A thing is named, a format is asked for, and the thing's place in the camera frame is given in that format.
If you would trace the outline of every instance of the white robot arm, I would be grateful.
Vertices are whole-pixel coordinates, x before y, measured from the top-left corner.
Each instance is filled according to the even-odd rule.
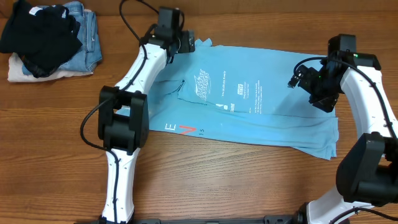
[[[167,64],[167,52],[158,45],[146,44],[144,46],[147,50],[147,59],[141,72],[138,74],[132,85],[126,91],[135,93],[139,91],[143,94],[149,92],[157,74],[165,68]],[[127,75],[116,84],[115,87],[122,89],[132,79],[137,72],[139,66],[144,60],[144,50],[141,47],[136,61],[131,66]],[[136,166],[137,157],[141,149],[138,147],[132,155],[128,155],[122,149],[112,148],[112,151],[119,159],[119,177],[117,179],[116,191],[116,209],[118,216],[118,223],[128,223],[134,213],[134,204],[132,202],[132,185],[134,182],[134,169]],[[108,158],[108,189],[106,192],[105,208],[102,212],[102,217],[108,222],[114,222],[114,205],[113,192],[116,181],[116,163],[111,153],[107,152]]]
[[[97,148],[107,150],[108,189],[102,216],[93,223],[133,222],[134,169],[149,133],[147,94],[175,54],[195,51],[193,31],[182,30],[181,16],[184,20],[179,9],[160,7],[158,23],[140,39],[143,45],[126,76],[115,87],[104,86],[101,90],[98,136],[104,147]],[[114,113],[122,106],[130,107],[129,117]]]
[[[311,94],[310,103],[330,112],[339,93],[347,96],[358,142],[343,159],[336,185],[318,200],[305,203],[294,215],[294,224],[349,223],[360,209],[398,202],[395,165],[398,123],[382,86],[381,66],[375,55],[356,53],[353,35],[340,34],[329,40],[323,67],[299,66],[289,87],[296,84]],[[379,166],[385,155],[389,167]]]
[[[386,104],[392,127],[398,133],[396,117],[391,110],[382,87],[381,72],[373,67],[358,66],[358,69],[376,83],[377,88],[381,92],[382,99]],[[340,85],[353,112],[358,138],[364,133],[371,134],[376,132],[380,133],[381,136],[391,137],[379,99],[373,88],[369,86],[369,83],[358,72],[348,68],[341,79]],[[337,187],[334,186],[324,196],[308,204],[308,224],[329,224],[339,214],[353,207],[373,208],[373,205],[367,202],[345,202],[343,196],[338,192]],[[340,218],[336,223],[342,222],[351,215],[354,215],[354,212]]]

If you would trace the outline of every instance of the light blue t-shirt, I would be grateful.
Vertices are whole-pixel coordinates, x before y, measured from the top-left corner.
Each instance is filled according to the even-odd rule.
[[[148,94],[151,130],[336,156],[335,112],[313,107],[304,90],[287,88],[294,65],[313,55],[210,46],[210,40],[196,42],[194,53],[176,55],[158,75]]]

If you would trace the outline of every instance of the denim jeans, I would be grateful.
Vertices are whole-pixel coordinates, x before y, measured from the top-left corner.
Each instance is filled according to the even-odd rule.
[[[95,12],[85,11],[82,3],[78,1],[66,3],[64,6],[69,9],[69,15],[80,23],[77,37],[83,45],[69,61],[62,64],[58,69],[73,72],[92,72],[97,62],[102,59]],[[32,74],[25,66],[23,66],[22,71],[25,75]]]

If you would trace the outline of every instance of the folded clothes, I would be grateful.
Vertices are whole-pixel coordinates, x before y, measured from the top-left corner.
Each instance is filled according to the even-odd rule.
[[[308,93],[286,85],[294,65],[312,55],[210,46],[210,40],[196,42],[194,53],[176,55],[158,75],[148,94],[151,130],[290,146],[323,159],[336,156],[335,112],[312,107]],[[316,62],[308,65],[320,67]],[[245,80],[247,98],[244,86],[242,90],[237,85]],[[118,113],[128,116],[129,111],[122,108]]]
[[[73,72],[92,72],[102,59],[95,12],[84,9],[82,3],[78,1],[69,2],[63,6],[69,10],[69,15],[80,23],[77,38],[83,45],[69,61],[63,63],[58,69]],[[32,74],[25,66],[23,66],[22,71],[25,75]]]
[[[47,77],[81,47],[79,28],[64,6],[41,9],[19,0],[3,30],[0,52],[18,53],[35,77]]]
[[[49,77],[35,78],[33,75],[24,75],[22,72],[22,60],[18,57],[18,54],[13,53],[8,60],[8,81],[9,82],[44,82],[49,80],[56,80],[62,77],[73,77],[82,75],[91,75],[93,72],[70,72],[64,70],[57,70]]]

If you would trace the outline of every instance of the wood grain surface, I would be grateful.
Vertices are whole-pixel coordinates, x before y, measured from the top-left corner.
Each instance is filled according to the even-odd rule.
[[[157,20],[128,16],[142,35]],[[6,20],[0,19],[0,29]],[[137,41],[118,16],[99,17],[103,62],[89,77],[11,84],[9,55],[0,55],[0,223],[66,224],[101,214],[107,180],[103,151],[79,137],[83,117],[103,85],[114,85],[137,54]],[[398,113],[398,14],[296,12],[187,16],[196,37],[235,45],[325,54],[339,33],[357,35],[358,50],[376,54]],[[253,146],[151,132],[134,183],[136,218],[238,218],[291,214],[335,183],[338,164],[356,142],[344,96],[337,104],[338,157],[317,159],[289,147]],[[86,127],[100,144],[96,115]],[[398,216],[397,205],[377,208]],[[353,223],[391,223],[360,213]]]
[[[17,0],[0,0],[4,2],[3,13],[11,15],[12,3]],[[48,5],[48,0],[27,0],[33,6]],[[71,0],[51,0],[51,4],[65,4]],[[148,7],[130,0],[125,3],[125,15],[152,15]],[[99,16],[119,15],[120,1],[80,0],[87,9]],[[199,16],[228,13],[266,13],[266,12],[369,12],[398,11],[396,0],[146,0],[150,5],[179,7],[185,15]]]

